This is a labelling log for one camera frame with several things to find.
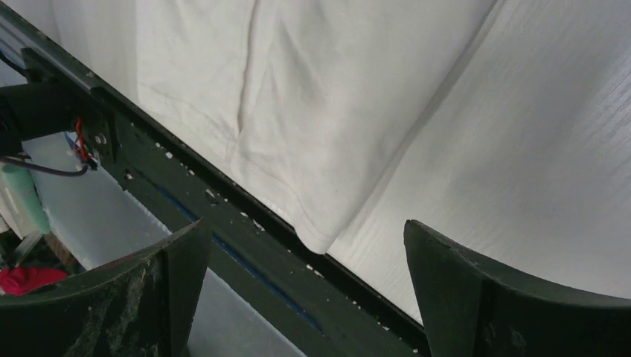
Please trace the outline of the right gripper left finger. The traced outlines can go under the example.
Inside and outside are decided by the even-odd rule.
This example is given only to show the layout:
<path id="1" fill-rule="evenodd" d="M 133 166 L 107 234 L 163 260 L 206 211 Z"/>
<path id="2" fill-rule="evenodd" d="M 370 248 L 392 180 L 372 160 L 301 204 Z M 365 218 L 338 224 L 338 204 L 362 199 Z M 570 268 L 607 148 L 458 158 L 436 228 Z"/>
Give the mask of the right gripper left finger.
<path id="1" fill-rule="evenodd" d="M 183 356 L 211 255 L 197 221 L 133 254 L 1 298 L 3 356 Z"/>

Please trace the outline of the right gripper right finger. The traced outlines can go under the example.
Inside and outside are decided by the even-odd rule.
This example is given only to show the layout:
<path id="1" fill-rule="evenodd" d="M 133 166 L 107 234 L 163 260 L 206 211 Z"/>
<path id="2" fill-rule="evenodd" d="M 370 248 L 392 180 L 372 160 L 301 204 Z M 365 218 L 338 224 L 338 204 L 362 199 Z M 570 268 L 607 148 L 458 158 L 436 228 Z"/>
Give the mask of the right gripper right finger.
<path id="1" fill-rule="evenodd" d="M 553 283 L 416 220 L 406 259 L 433 356 L 628 356 L 630 301 Z"/>

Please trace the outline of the white t shirt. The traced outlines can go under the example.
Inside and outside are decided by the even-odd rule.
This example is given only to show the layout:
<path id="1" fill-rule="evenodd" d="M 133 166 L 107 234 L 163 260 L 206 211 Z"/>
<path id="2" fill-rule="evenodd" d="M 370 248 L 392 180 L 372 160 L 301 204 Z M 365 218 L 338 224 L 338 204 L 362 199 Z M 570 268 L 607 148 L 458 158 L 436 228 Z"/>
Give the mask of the white t shirt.
<path id="1" fill-rule="evenodd" d="M 491 1 L 10 1 L 317 254 L 370 201 Z"/>

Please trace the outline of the red cloth below table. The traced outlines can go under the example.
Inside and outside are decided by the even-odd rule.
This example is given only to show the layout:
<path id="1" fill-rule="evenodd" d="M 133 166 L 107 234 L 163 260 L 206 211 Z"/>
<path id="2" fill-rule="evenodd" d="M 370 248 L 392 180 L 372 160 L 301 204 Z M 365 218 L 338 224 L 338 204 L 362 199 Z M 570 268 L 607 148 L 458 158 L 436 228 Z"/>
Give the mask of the red cloth below table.
<path id="1" fill-rule="evenodd" d="M 1 270 L 1 290 L 6 295 L 21 296 L 39 287 L 56 283 L 68 275 L 56 268 L 24 267 Z"/>

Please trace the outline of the green cylindrical object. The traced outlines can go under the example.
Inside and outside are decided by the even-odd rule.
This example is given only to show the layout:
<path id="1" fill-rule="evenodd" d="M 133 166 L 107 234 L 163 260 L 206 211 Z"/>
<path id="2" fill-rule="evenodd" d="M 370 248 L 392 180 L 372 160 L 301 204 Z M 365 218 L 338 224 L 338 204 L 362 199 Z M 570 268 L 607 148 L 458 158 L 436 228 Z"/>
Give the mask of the green cylindrical object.
<path id="1" fill-rule="evenodd" d="M 38 197 L 30 171 L 24 167 L 5 164 L 1 172 L 11 197 L 17 199 L 22 205 L 26 217 L 33 223 L 38 232 L 49 234 L 51 226 Z"/>

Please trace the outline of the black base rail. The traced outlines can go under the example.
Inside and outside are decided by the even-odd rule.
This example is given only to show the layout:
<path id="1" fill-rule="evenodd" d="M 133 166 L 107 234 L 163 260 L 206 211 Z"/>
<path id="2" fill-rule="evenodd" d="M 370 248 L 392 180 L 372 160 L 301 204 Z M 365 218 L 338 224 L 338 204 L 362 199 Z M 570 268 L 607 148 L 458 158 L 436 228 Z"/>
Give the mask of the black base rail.
<path id="1" fill-rule="evenodd" d="M 286 223 L 8 5 L 1 51 L 57 75 L 89 99 L 86 139 L 124 238 L 67 242 L 84 266 L 112 260 L 202 219 L 211 260 L 188 340 L 192 356 L 428 356 L 423 328 L 331 257 L 307 250 Z"/>

